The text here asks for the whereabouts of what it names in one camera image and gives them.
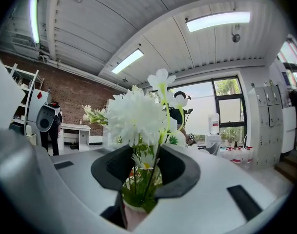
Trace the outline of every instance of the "black pants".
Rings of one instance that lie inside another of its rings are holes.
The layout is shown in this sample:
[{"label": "black pants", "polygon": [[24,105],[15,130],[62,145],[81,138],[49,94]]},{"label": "black pants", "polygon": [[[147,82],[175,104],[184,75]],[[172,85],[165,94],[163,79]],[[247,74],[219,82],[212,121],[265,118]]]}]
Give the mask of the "black pants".
[{"label": "black pants", "polygon": [[40,132],[41,145],[42,145],[42,147],[44,147],[47,150],[47,152],[49,152],[48,149],[47,149],[47,137],[48,137],[48,134],[50,135],[51,140],[52,140],[53,155],[54,156],[59,155],[59,146],[57,144],[57,137],[58,137],[58,134],[59,134],[58,125],[56,125],[53,122],[51,128],[47,132]]}]

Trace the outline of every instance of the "white desk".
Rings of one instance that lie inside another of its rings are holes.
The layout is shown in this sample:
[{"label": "white desk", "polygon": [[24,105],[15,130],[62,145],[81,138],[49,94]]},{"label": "white desk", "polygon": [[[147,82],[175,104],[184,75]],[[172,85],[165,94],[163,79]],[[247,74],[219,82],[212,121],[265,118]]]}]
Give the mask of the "white desk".
[{"label": "white desk", "polygon": [[91,127],[87,125],[76,125],[76,124],[68,124],[68,123],[62,123],[60,125],[61,133],[59,134],[58,138],[58,145],[59,150],[64,149],[64,132],[65,129],[69,130],[78,130],[79,131],[79,151],[88,151],[90,149],[90,129]]}]

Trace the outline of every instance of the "chair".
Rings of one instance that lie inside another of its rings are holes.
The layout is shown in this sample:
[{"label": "chair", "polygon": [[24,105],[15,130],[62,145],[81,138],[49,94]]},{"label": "chair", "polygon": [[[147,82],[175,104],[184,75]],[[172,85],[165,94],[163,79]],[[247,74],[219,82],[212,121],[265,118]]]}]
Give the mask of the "chair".
[{"label": "chair", "polygon": [[207,150],[211,155],[217,156],[219,150],[219,143],[214,143],[213,146],[204,149]]}]

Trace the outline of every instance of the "ceiling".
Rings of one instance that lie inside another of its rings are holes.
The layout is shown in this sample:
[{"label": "ceiling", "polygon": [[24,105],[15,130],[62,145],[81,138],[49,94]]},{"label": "ceiling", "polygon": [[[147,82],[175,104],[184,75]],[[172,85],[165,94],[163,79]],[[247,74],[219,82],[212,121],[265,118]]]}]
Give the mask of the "ceiling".
[{"label": "ceiling", "polygon": [[[233,9],[250,11],[251,22],[192,33],[186,27],[186,18]],[[122,87],[145,84],[159,68],[179,76],[220,62],[274,60],[288,33],[269,0],[39,0],[38,13],[40,44],[26,43],[32,37],[28,0],[19,0],[3,28],[0,50],[32,59],[43,53]],[[240,34],[238,43],[232,32]],[[111,72],[138,48],[143,57],[117,75]]]}]

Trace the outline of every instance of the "tree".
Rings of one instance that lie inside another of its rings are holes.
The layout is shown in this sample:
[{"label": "tree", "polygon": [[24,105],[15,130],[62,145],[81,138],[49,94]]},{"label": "tree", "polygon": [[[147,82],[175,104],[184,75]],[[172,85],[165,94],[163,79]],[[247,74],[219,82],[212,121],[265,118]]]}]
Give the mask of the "tree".
[{"label": "tree", "polygon": [[239,94],[236,79],[218,80],[215,82],[217,96]]}]

